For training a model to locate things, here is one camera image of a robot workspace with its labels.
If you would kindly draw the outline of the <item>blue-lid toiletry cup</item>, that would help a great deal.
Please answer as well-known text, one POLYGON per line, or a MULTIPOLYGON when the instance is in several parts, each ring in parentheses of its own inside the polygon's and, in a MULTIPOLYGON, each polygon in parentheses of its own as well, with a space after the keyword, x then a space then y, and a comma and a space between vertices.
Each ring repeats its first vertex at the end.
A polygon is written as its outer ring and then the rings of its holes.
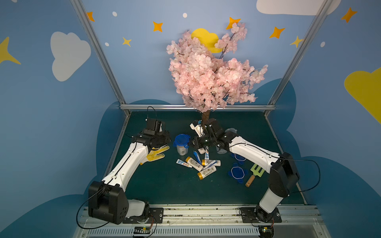
POLYGON ((216 151, 218 154, 226 154, 228 151, 224 147, 216 146, 216 151))
POLYGON ((225 132, 232 132, 232 133, 235 133, 237 134, 237 130, 235 128, 229 128, 229 129, 226 129, 225 132))
POLYGON ((180 156, 185 156, 188 153, 190 138, 187 134, 179 134, 175 137, 174 146, 180 156))

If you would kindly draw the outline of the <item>blue cup lid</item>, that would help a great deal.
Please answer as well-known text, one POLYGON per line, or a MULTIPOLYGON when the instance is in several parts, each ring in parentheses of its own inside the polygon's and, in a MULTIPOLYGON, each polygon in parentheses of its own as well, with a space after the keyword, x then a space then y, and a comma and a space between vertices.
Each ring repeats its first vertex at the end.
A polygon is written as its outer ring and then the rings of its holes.
POLYGON ((244 183, 244 178, 248 174, 248 170, 243 169, 239 164, 234 163, 228 171, 228 176, 234 178, 239 184, 244 183))
POLYGON ((239 165, 243 165, 246 161, 246 158, 238 154, 231 153, 231 157, 235 158, 239 165))

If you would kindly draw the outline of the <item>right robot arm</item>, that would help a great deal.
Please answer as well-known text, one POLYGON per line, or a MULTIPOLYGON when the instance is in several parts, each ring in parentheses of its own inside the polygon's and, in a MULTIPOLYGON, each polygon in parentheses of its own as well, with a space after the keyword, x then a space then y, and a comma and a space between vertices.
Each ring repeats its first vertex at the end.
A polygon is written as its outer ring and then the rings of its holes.
POLYGON ((218 121, 211 119, 207 123, 193 121, 190 128, 197 133, 189 145, 198 150, 216 145, 253 162, 269 174, 268 189, 255 208, 255 218, 263 223, 276 217, 276 208, 300 179, 295 160, 288 153, 279 154, 261 148, 233 131, 223 130, 218 121))

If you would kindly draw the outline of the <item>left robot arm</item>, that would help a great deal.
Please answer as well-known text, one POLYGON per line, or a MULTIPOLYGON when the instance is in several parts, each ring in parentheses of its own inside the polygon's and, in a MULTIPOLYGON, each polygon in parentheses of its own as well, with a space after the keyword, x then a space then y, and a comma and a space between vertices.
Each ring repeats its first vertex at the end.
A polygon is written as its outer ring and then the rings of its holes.
POLYGON ((127 199, 127 185, 138 166, 164 158, 169 150, 170 133, 157 119, 146 120, 146 128, 134 136, 117 166, 102 179, 94 181, 88 190, 88 215, 108 223, 121 224, 126 219, 138 223, 149 220, 148 202, 127 199))

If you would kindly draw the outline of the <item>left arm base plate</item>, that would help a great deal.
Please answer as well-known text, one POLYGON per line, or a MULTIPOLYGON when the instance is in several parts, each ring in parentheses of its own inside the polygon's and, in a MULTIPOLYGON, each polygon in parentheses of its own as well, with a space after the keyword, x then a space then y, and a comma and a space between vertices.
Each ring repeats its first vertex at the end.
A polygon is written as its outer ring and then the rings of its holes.
POLYGON ((162 224, 164 216, 163 207, 153 207, 149 211, 145 210, 141 216, 126 217, 123 224, 162 224))

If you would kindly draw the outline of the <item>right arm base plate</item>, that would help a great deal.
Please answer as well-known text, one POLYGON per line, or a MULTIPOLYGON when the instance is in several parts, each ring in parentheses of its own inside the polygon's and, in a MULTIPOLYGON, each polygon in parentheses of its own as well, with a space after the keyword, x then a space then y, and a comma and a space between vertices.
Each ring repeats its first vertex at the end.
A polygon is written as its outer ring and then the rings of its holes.
POLYGON ((276 207, 271 213, 256 207, 241 207, 239 214, 243 223, 282 223, 280 212, 276 207))

